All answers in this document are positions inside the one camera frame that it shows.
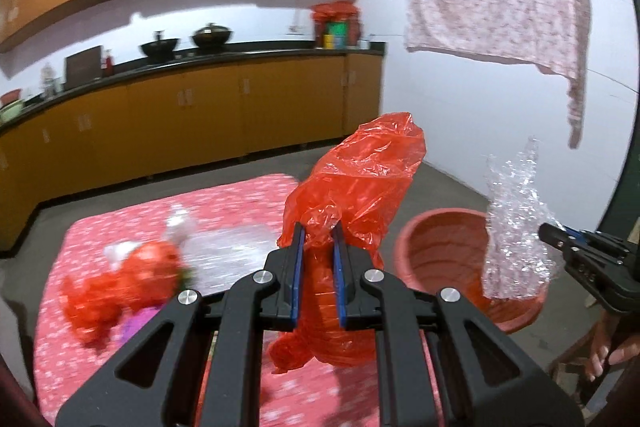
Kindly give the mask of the person's hand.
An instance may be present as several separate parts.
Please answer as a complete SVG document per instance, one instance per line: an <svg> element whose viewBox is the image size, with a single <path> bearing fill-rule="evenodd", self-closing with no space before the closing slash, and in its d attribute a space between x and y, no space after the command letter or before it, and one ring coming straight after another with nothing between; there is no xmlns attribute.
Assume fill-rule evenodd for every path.
<svg viewBox="0 0 640 427"><path fill-rule="evenodd" d="M612 335L620 321L616 315L602 312L593 331L590 355L585 365L585 375L588 381L594 381L603 373L604 363L617 365L629 361L639 354L640 339L638 334L626 338L620 345L612 348Z"/></svg>

